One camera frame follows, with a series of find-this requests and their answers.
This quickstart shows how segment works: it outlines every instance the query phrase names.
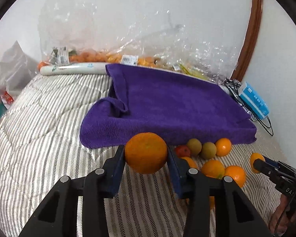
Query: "black cable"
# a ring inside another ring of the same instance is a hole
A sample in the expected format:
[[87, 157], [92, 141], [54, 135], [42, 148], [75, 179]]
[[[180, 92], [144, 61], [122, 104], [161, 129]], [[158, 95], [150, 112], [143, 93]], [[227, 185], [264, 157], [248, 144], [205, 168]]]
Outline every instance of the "black cable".
[[259, 119], [258, 115], [257, 115], [254, 111], [251, 111], [251, 113], [255, 116], [255, 118], [256, 118], [257, 121], [262, 125], [262, 127], [265, 129], [265, 131], [267, 131], [268, 134], [269, 134], [270, 136], [273, 136], [273, 135], [274, 135], [274, 132], [273, 132], [273, 128], [272, 128], [272, 124], [271, 124], [271, 121], [270, 121], [269, 116], [266, 116], [266, 119], [268, 120], [269, 125], [270, 125], [270, 126], [267, 126], [267, 125], [264, 124], [264, 122], [262, 122], [261, 119]]
[[290, 201], [287, 203], [287, 205], [285, 206], [285, 209], [283, 210], [280, 218], [278, 219], [277, 223], [276, 223], [276, 226], [275, 226], [275, 229], [274, 229], [274, 236], [275, 237], [279, 237], [279, 235], [277, 234], [277, 228], [278, 228], [278, 225], [280, 224], [280, 221], [282, 219], [282, 217], [284, 216], [284, 213], [286, 213], [286, 210], [288, 208], [288, 206], [292, 203], [293, 199], [295, 198], [295, 195], [296, 195], [296, 191], [294, 192], [294, 194], [292, 195]]

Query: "bed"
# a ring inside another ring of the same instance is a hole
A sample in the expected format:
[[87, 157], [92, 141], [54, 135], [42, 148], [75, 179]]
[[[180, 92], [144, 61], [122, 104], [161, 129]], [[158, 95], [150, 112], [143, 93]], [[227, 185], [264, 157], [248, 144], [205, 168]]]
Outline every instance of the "bed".
[[[114, 156], [117, 147], [88, 149], [79, 141], [81, 122], [108, 95], [107, 75], [37, 75], [21, 92], [0, 123], [0, 228], [16, 237], [52, 186], [63, 175], [86, 176]], [[275, 139], [257, 123], [256, 142], [234, 145], [217, 158], [225, 166], [242, 166], [242, 190], [268, 224], [280, 193], [262, 174], [251, 172], [253, 152], [286, 161]], [[205, 161], [197, 159], [199, 167]], [[185, 200], [173, 192], [165, 165], [153, 175], [139, 175], [125, 166], [120, 189], [105, 200], [110, 236], [182, 236]], [[82, 199], [78, 203], [77, 236], [82, 236]], [[211, 210], [210, 236], [215, 236]]]

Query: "white plastic bag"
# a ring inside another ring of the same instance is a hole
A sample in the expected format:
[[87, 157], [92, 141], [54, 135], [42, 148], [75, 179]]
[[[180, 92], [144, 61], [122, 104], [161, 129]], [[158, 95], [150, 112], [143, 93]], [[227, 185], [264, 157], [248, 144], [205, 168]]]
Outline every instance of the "white plastic bag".
[[42, 61], [57, 63], [58, 48], [92, 48], [95, 35], [96, 6], [75, 0], [46, 0], [38, 19]]
[[[168, 28], [148, 34], [135, 33], [130, 32], [127, 38], [124, 38], [129, 41], [112, 49], [107, 55], [113, 59], [121, 58], [122, 54], [137, 55], [138, 65], [178, 71], [218, 84], [228, 78], [237, 66], [235, 47], [215, 46], [209, 42], [191, 40], [186, 27], [181, 24], [172, 26], [170, 17]], [[146, 58], [153, 58], [155, 63], [146, 61]]]
[[7, 108], [38, 73], [37, 62], [16, 41], [0, 59], [0, 96]]

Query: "blue box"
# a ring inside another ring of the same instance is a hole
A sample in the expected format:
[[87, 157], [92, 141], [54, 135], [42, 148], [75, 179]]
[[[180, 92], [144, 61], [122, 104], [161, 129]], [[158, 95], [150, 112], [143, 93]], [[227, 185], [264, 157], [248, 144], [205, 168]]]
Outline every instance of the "blue box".
[[238, 89], [238, 93], [259, 119], [264, 119], [269, 114], [269, 108], [251, 85], [244, 82]]

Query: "folded towel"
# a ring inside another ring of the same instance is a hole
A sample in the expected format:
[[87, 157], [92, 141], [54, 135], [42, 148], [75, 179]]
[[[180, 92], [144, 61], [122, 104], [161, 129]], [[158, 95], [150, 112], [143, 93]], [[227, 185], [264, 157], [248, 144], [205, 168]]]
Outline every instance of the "folded towel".
[[256, 127], [249, 115], [218, 85], [181, 74], [110, 64], [108, 97], [85, 116], [81, 143], [89, 148], [125, 144], [132, 136], [153, 132], [168, 145], [191, 138], [202, 143], [228, 138], [252, 143]]

